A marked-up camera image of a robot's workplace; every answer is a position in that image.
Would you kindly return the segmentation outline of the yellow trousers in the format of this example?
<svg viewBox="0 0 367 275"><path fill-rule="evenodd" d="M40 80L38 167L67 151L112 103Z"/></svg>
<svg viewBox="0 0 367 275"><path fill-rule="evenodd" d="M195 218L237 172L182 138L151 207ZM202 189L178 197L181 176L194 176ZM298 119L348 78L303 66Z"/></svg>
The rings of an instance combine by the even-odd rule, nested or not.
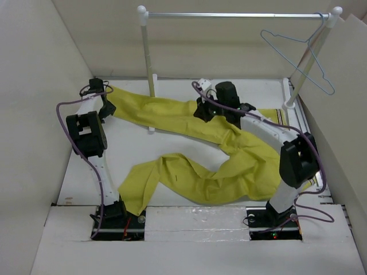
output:
<svg viewBox="0 0 367 275"><path fill-rule="evenodd" d="M139 95L119 88L108 99L116 106L114 116L118 119L214 143L229 157L217 171L181 153L134 165L118 188L130 213L139 215L146 208L159 183L188 200L208 205L232 203L242 197L259 201L274 195L280 183L279 154L224 117L204 122L194 117L195 101Z"/></svg>

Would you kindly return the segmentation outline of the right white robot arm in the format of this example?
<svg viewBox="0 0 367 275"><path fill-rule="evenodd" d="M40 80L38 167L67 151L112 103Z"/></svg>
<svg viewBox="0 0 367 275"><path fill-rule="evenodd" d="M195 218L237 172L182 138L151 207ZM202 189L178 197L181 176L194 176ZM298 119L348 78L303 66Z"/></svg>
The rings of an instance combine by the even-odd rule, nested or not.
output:
<svg viewBox="0 0 367 275"><path fill-rule="evenodd" d="M271 122L253 105L241 103L235 85L224 81L212 87L209 80L193 81L199 93L194 117L204 122L222 116L237 128L255 135L280 156L280 185L266 204L265 219L277 226L290 217L294 200L302 187L319 171L316 145L308 132L297 133L285 125Z"/></svg>

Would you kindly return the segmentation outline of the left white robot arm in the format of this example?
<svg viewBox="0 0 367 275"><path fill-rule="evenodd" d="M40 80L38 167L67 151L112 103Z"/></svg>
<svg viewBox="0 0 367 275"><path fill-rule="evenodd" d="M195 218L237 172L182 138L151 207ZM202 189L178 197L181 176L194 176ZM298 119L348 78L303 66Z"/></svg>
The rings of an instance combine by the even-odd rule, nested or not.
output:
<svg viewBox="0 0 367 275"><path fill-rule="evenodd" d="M91 218L99 228L117 229L128 222L128 214L107 166L108 148L104 119L113 115L116 106L107 99L113 89L107 81L92 78L79 95L83 100L78 112L66 117L67 133L74 152L87 162L95 174L101 205Z"/></svg>

